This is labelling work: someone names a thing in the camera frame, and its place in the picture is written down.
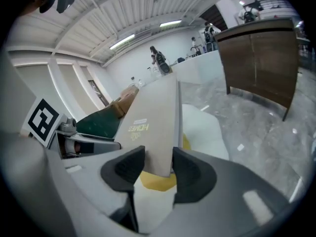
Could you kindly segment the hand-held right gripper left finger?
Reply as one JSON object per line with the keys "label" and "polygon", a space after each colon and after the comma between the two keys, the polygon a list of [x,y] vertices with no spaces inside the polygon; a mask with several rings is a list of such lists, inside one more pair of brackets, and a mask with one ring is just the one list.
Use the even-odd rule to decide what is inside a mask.
{"label": "hand-held right gripper left finger", "polygon": [[134,184],[144,168],[143,146],[65,159],[62,198],[76,233],[138,233]]}

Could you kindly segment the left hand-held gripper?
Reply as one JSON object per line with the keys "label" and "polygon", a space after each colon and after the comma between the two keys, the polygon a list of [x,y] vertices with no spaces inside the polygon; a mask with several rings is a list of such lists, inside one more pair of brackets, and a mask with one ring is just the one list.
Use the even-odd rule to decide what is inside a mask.
{"label": "left hand-held gripper", "polygon": [[121,144],[114,140],[119,121],[107,122],[104,111],[94,112],[77,122],[38,98],[29,110],[24,126],[33,138],[57,152],[62,159],[121,149]]}

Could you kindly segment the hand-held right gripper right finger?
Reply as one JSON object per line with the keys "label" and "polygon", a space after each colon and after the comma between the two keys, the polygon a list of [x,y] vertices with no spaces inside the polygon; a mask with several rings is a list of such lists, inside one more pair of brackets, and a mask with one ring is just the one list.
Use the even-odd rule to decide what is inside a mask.
{"label": "hand-held right gripper right finger", "polygon": [[154,237],[269,237],[294,205],[247,167],[173,149],[177,192]]}

